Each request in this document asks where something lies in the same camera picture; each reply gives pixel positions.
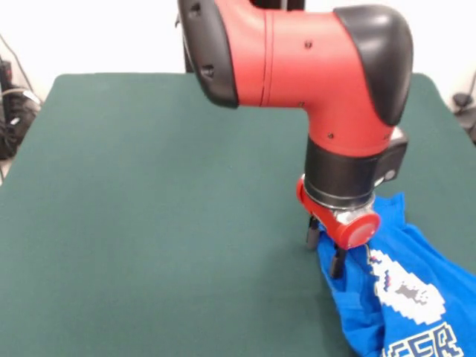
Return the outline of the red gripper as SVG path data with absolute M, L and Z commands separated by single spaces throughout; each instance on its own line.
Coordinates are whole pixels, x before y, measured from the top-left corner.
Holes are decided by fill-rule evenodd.
M 310 215 L 306 232 L 306 247 L 315 250 L 319 240 L 319 223 L 333 240 L 335 253 L 329 267 L 332 279 L 341 277 L 347 250 L 367 243 L 379 229 L 381 219 L 373 209 L 375 195 L 359 208 L 327 208 L 313 201 L 304 188 L 304 177 L 296 184 L 296 196 Z

